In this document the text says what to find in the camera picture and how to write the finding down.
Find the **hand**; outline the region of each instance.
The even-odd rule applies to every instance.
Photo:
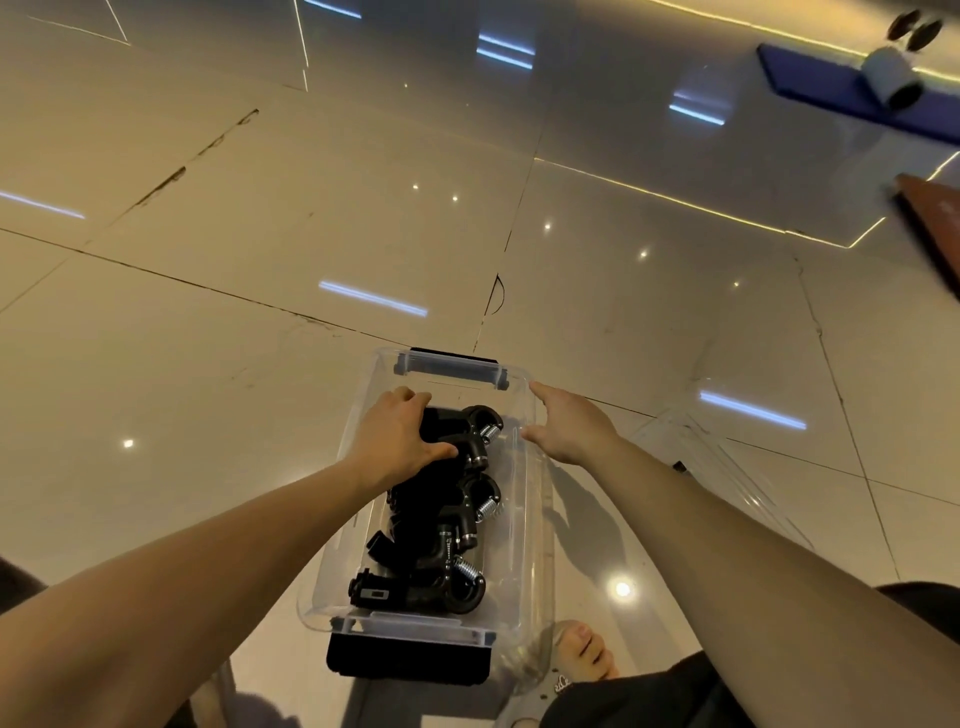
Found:
[[[456,457],[449,443],[424,443],[420,439],[423,409],[428,392],[414,394],[407,387],[384,392],[360,421],[345,459],[360,473],[365,486],[379,495],[416,475],[421,468],[447,457]]]
[[[554,460],[586,467],[598,452],[619,440],[610,418],[590,400],[538,381],[530,382],[530,389],[546,405],[546,425],[527,425],[520,437]]]

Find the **clear plastic storage box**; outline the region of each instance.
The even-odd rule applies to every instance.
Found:
[[[463,409],[485,404],[504,420],[503,431],[488,448],[487,470],[499,485],[502,499],[497,515],[478,524],[480,546],[465,554],[487,580],[482,602],[465,615],[353,607],[348,597],[350,580],[364,569],[385,572],[370,558],[366,544],[377,530],[390,532],[386,496],[369,503],[344,525],[325,546],[316,581],[304,584],[298,600],[304,624],[334,633],[327,653],[332,669],[364,677],[477,682],[475,674],[459,679],[455,674],[443,679],[429,671],[418,674],[420,663],[441,654],[444,669],[455,671],[457,650],[464,659],[477,655],[481,661],[486,659],[488,669],[492,654],[498,655],[494,667],[527,669],[522,666],[525,645],[538,638],[553,616],[553,537],[543,515],[550,488],[543,456],[519,436],[520,429],[535,418],[536,399],[528,384],[522,370],[491,360],[424,350],[376,352],[362,378],[338,457],[348,451],[363,414],[381,393],[397,386],[431,392],[431,406]],[[352,638],[348,647],[344,647],[345,638]],[[361,667],[331,664],[335,641],[341,661],[346,650]],[[370,672],[358,674],[366,663],[371,663]]]

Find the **wheel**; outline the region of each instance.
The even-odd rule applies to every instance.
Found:
[[[887,31],[887,40],[900,40],[912,31],[920,20],[920,15],[919,10],[902,12],[897,19],[890,24],[890,30]]]
[[[906,41],[906,49],[911,53],[922,51],[934,41],[943,27],[943,20],[933,20],[929,23],[924,23],[924,25],[915,30],[913,35],[910,36],[910,39]]]

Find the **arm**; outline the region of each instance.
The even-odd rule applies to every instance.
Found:
[[[541,384],[523,436],[583,466],[650,554],[758,726],[956,726],[960,646],[866,584],[620,438]]]
[[[420,439],[429,400],[405,387],[384,394],[336,465],[84,571],[0,618],[0,725],[163,725],[354,513],[456,455]]]

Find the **black handle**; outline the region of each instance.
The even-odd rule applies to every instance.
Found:
[[[326,666],[347,677],[480,685],[490,677],[491,654],[489,646],[334,632],[326,649]]]
[[[437,352],[432,349],[414,347],[408,352],[400,352],[396,358],[394,374],[401,376],[408,372],[452,376],[470,381],[486,381],[497,389],[507,389],[507,370],[496,359],[482,356],[467,356],[461,353]]]

